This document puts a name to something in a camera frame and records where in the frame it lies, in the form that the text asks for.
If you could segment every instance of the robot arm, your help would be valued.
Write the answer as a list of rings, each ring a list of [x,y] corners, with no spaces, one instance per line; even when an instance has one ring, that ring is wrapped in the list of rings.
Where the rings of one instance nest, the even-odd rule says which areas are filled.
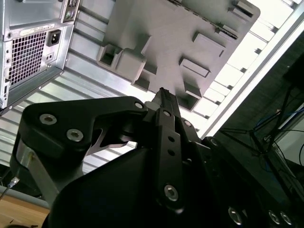
[[[130,141],[136,149],[82,174],[85,156]],[[48,228],[298,224],[215,138],[197,136],[164,89],[147,104],[118,97],[29,106],[11,168],[41,190]]]

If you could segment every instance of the wooden table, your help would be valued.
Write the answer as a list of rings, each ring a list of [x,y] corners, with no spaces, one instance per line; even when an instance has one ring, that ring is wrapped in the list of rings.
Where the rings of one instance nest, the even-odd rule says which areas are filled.
[[[0,201],[0,228],[9,224],[27,227],[37,225],[40,228],[48,213],[46,208],[5,196]]]

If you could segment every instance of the metal mesh grille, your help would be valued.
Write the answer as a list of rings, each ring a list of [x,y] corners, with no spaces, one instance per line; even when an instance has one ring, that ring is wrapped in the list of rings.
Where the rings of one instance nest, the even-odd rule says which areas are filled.
[[[41,32],[13,40],[12,65],[9,68],[11,85],[40,70],[46,35],[46,32]]]

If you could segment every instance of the silver bolt head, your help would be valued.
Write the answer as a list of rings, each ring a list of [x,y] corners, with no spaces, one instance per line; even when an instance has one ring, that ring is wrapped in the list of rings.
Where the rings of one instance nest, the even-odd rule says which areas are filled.
[[[74,141],[74,142],[80,142],[84,138],[84,135],[78,129],[68,130],[66,133],[66,136],[69,140]]]

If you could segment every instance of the label sticker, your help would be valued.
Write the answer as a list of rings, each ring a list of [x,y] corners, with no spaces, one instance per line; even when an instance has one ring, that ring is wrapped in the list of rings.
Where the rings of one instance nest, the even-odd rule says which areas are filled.
[[[21,36],[25,36],[31,33],[37,33],[37,32],[41,32],[44,30],[48,30],[48,29],[52,29],[53,27],[55,27],[55,24],[50,24],[50,25],[44,25],[44,26],[40,26],[40,27],[36,27],[36,28],[31,28],[31,29],[26,29],[20,32]]]

